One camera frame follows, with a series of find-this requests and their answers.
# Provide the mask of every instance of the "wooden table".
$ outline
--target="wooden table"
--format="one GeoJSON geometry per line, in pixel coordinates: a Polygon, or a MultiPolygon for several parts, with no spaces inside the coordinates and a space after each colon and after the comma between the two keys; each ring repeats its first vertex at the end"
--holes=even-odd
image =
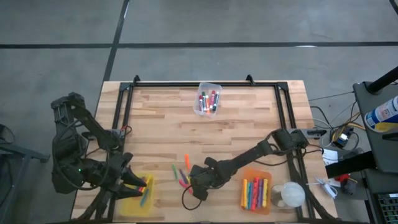
{"type": "MultiPolygon", "coordinates": [[[[303,81],[287,81],[294,115],[298,128],[314,126],[310,105],[303,81]]],[[[99,98],[96,120],[111,128],[120,82],[105,82],[99,98]]],[[[116,202],[114,222],[293,222],[297,221],[293,209],[272,206],[269,215],[257,215],[242,211],[239,207],[243,171],[239,170],[224,187],[209,190],[207,201],[188,211],[182,207],[182,188],[176,182],[172,164],[185,169],[184,155],[189,154],[190,163],[203,166],[206,157],[216,160],[232,159],[252,148],[272,130],[280,128],[274,89],[270,87],[224,87],[220,107],[213,118],[197,116],[192,109],[197,88],[190,87],[135,87],[129,125],[133,131],[126,138],[125,152],[131,152],[133,172],[151,173],[155,177],[155,200],[149,217],[124,217],[119,214],[121,202],[116,202]]],[[[287,108],[284,111],[287,125],[287,108]]],[[[88,151],[97,148],[92,143],[88,151]]],[[[104,159],[105,152],[90,155],[104,159]]],[[[267,156],[262,162],[278,163],[285,157],[267,156]]],[[[320,152],[304,157],[308,181],[314,177],[326,178],[325,166],[320,152]]],[[[268,167],[249,164],[247,167],[270,172],[273,185],[290,180],[287,164],[268,167]]],[[[312,185],[319,202],[333,216],[337,216],[334,201],[320,186],[312,185]]],[[[78,191],[72,218],[81,215],[98,193],[78,191]]],[[[198,200],[186,194],[188,207],[198,200]]],[[[304,216],[307,209],[303,206],[304,216]]]]}

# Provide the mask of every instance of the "concrete floor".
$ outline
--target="concrete floor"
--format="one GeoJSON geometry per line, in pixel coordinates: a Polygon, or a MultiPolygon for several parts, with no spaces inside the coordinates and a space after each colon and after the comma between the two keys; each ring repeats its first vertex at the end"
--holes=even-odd
{"type": "MultiPolygon", "coordinates": [[[[0,44],[113,41],[122,0],[0,1],[0,44]]],[[[398,17],[387,0],[137,0],[121,35],[129,42],[397,41],[398,17]]],[[[52,100],[71,91],[94,113],[110,49],[0,49],[0,123],[17,143],[50,153],[52,100]]],[[[398,47],[119,49],[110,80],[304,80],[309,98],[352,90],[397,66],[398,47]]],[[[332,119],[353,95],[313,101],[332,119]]],[[[322,118],[317,111],[314,117],[322,118]]],[[[349,111],[333,123],[347,119],[349,111]]],[[[359,144],[369,150],[364,133],[359,144]]],[[[32,162],[18,194],[14,223],[69,219],[74,194],[56,194],[52,161],[32,162]]],[[[363,201],[336,200],[339,217],[366,221],[363,201]]]]}

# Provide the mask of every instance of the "orange plastic basket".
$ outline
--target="orange plastic basket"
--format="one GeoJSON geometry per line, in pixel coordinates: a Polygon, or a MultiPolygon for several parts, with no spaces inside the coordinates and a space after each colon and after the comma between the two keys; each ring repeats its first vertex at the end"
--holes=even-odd
{"type": "Polygon", "coordinates": [[[242,208],[244,211],[254,212],[257,214],[268,215],[271,210],[271,188],[272,188],[272,176],[268,172],[254,170],[254,169],[244,169],[243,170],[243,179],[248,180],[248,182],[252,182],[255,177],[260,179],[267,179],[268,186],[267,186],[267,206],[265,208],[257,208],[254,211],[246,210],[242,208]]]}

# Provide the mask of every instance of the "yellow plastic tray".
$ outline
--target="yellow plastic tray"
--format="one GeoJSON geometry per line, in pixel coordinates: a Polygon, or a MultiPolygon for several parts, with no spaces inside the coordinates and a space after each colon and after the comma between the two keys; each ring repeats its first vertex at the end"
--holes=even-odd
{"type": "MultiPolygon", "coordinates": [[[[140,202],[143,196],[140,197],[130,197],[121,200],[120,214],[125,217],[148,217],[150,209],[154,204],[154,177],[152,175],[137,175],[138,177],[145,177],[150,179],[147,184],[146,190],[148,190],[148,195],[146,197],[145,204],[141,207],[140,202]]],[[[135,189],[136,186],[131,186],[126,184],[127,187],[135,189]]]]}

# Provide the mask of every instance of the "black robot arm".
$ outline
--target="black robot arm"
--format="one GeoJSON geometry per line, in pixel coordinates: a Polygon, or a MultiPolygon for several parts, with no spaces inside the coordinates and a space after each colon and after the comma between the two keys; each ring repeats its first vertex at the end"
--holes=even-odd
{"type": "Polygon", "coordinates": [[[142,195],[119,183],[146,186],[128,167],[132,154],[122,154],[118,148],[125,137],[125,130],[105,130],[94,119],[85,107],[84,98],[77,93],[70,93],[51,103],[54,111],[57,135],[53,139],[53,172],[52,182],[57,192],[69,194],[80,190],[91,190],[101,187],[116,194],[117,198],[142,195]],[[76,124],[84,126],[94,136],[101,149],[106,151],[106,161],[85,158],[87,139],[76,131],[76,124]],[[84,182],[91,187],[81,187],[84,182]]]}

